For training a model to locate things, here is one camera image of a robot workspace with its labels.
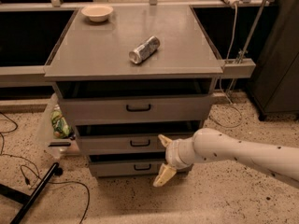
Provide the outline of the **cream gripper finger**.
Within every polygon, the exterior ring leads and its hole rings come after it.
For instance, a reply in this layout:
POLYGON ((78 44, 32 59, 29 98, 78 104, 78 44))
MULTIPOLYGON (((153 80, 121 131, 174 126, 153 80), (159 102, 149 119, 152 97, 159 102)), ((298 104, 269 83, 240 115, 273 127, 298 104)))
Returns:
POLYGON ((162 164, 159 170, 158 175, 156 176, 153 186, 155 188, 162 187, 165 185, 175 174, 177 170, 171 167, 169 164, 162 164))
POLYGON ((159 134, 159 135, 158 135, 158 138, 159 138, 161 144, 162 144, 164 147, 168 147, 168 146, 173 142, 172 139, 170 139, 170 138, 164 136, 163 134, 159 134))

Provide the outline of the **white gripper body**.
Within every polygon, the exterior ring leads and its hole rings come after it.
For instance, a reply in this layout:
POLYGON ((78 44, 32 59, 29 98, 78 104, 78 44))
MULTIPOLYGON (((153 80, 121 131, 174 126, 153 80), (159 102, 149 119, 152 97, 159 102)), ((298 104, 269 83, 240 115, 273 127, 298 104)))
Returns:
POLYGON ((195 163, 195 151, 191 138, 170 140, 165 147, 165 159, 172 168, 180 170, 195 163))

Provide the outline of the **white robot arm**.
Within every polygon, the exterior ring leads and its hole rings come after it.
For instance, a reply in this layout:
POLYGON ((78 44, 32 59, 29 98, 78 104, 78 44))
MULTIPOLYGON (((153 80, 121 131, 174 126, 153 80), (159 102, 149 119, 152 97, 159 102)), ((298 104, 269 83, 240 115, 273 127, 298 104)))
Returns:
POLYGON ((299 188, 296 147, 242 141, 210 128, 199 129, 187 139, 172 140, 162 134, 158 138, 165 147, 166 163, 161 165, 154 187, 162 187, 179 170, 195 163, 231 160, 299 188))

